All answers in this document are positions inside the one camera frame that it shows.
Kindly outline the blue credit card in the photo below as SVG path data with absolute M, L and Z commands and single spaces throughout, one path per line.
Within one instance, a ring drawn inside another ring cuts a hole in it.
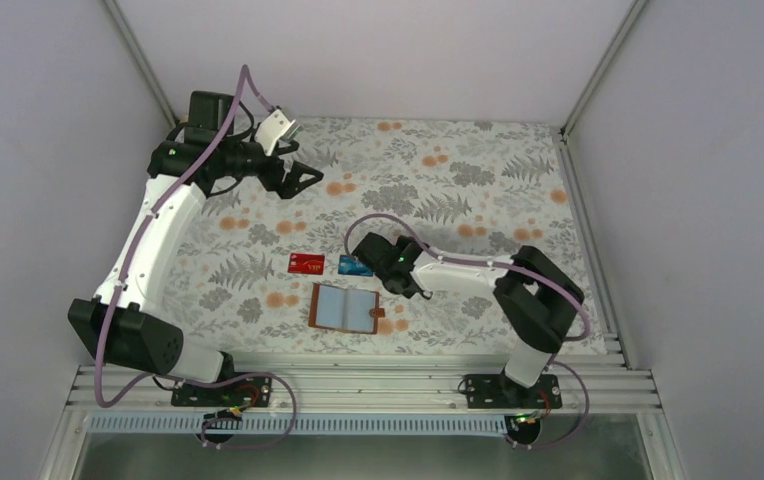
M 373 277 L 372 269 L 350 255 L 341 255 L 338 260 L 337 273 L 347 276 Z

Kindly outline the red VIP credit card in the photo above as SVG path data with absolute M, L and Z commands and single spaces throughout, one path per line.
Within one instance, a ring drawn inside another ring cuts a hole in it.
M 287 272 L 302 275 L 322 275 L 325 271 L 325 256 L 293 252 L 289 255 Z

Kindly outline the brown leather card holder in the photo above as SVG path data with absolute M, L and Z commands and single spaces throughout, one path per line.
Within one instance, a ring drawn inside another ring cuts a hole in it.
M 344 289 L 316 283 L 312 289 L 308 326 L 349 334 L 375 335 L 385 317 L 377 291 Z

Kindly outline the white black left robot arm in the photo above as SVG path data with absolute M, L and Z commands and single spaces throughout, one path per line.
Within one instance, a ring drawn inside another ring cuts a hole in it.
M 228 354 L 186 339 L 162 305 L 184 234 L 220 179 L 256 178 L 266 191 L 290 199 L 323 178 L 282 159 L 299 147 L 292 114 L 273 107 L 237 133 L 227 117 L 241 105 L 230 95 L 193 92 L 187 121 L 153 151 L 144 198 L 118 259 L 93 297 L 74 300 L 68 310 L 95 361 L 202 383 L 227 375 Z

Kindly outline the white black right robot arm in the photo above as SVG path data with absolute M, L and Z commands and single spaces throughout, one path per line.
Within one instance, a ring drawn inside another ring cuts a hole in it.
M 568 339 L 585 296 L 542 251 L 523 246 L 513 255 L 451 255 L 400 236 L 394 243 L 366 234 L 351 255 L 394 295 L 429 299 L 440 292 L 483 296 L 499 306 L 517 335 L 502 374 L 532 387 Z

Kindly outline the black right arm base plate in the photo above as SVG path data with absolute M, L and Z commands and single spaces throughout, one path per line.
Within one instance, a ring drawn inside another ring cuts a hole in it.
M 457 391 L 466 397 L 469 409 L 561 408 L 563 401 L 558 378 L 542 374 L 531 387 L 513 382 L 503 374 L 470 374 L 463 377 Z

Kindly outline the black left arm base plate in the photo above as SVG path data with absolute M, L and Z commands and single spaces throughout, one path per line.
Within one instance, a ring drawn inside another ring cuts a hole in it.
M 173 391 L 170 403 L 174 407 L 264 408 L 269 406 L 272 383 L 269 377 L 253 377 L 218 388 L 184 383 Z

